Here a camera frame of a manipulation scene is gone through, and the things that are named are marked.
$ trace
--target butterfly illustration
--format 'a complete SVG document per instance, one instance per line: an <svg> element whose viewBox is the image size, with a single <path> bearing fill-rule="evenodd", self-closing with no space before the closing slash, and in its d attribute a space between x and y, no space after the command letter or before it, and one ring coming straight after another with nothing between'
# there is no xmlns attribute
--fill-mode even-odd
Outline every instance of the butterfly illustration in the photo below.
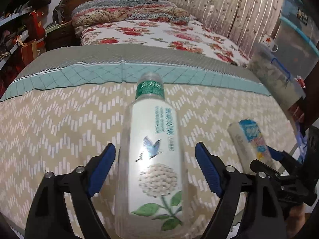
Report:
<svg viewBox="0 0 319 239"><path fill-rule="evenodd" d="M144 137L143 139L144 151L140 154L139 158L135 162L137 162L138 160L143 160L144 154L147 154L148 159L152 159L153 157L160 154L161 152L158 151L159 145L160 145L160 140L157 140L153 145L152 141L150 141L147 138L147 136Z"/></svg>

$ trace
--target green bottle label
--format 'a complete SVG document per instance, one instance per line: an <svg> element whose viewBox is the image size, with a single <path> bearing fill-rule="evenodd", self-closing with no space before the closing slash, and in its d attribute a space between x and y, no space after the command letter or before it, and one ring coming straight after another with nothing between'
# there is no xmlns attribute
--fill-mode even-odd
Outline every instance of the green bottle label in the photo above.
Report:
<svg viewBox="0 0 319 239"><path fill-rule="evenodd" d="M155 94L163 99L165 99L164 96L164 86L160 82L156 81L144 81L140 83L136 89L136 96L135 99L140 97L143 94Z"/></svg>

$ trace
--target blue gripper pad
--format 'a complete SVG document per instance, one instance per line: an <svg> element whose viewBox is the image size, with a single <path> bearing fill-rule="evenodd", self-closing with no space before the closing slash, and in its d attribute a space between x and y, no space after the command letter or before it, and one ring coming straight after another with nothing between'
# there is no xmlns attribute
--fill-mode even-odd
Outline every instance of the blue gripper pad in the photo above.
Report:
<svg viewBox="0 0 319 239"><path fill-rule="evenodd" d="M208 155L205 153L204 148L199 143L195 146L195 157L204 174L209 189L211 192L216 193L218 197L221 197L223 190L221 188L220 176Z"/></svg>
<svg viewBox="0 0 319 239"><path fill-rule="evenodd" d="M267 146L267 147L268 147L268 150L272 156L272 159L274 159L275 161L281 161L283 159L284 156L283 156L282 152L277 151L269 146Z"/></svg>
<svg viewBox="0 0 319 239"><path fill-rule="evenodd" d="M90 177L87 194L91 197L101 190L105 178L112 167L115 160L115 146L110 145L107 151L105 153L103 152L102 155L98 166L94 169Z"/></svg>

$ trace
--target plastic container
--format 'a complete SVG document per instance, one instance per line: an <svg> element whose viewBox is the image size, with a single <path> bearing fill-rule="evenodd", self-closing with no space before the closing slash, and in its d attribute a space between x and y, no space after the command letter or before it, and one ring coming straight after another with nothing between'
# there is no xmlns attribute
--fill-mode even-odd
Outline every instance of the plastic container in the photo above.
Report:
<svg viewBox="0 0 319 239"><path fill-rule="evenodd" d="M301 0L284 0L274 56L296 77L305 79L319 58L319 30Z"/></svg>
<svg viewBox="0 0 319 239"><path fill-rule="evenodd" d="M188 176L176 110L161 77L144 74L125 112L115 194L123 239L172 238L188 228Z"/></svg>
<svg viewBox="0 0 319 239"><path fill-rule="evenodd" d="M293 75L263 44L256 46L247 69L258 77L284 111L306 97Z"/></svg>

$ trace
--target water bottle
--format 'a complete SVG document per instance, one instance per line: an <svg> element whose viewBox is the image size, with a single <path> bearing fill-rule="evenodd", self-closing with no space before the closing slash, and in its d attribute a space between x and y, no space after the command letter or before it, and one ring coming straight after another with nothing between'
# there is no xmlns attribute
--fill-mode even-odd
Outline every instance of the water bottle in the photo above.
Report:
<svg viewBox="0 0 319 239"><path fill-rule="evenodd" d="M118 158L115 231L171 238L188 226L188 177L176 110L156 73L143 74L125 112Z"/></svg>

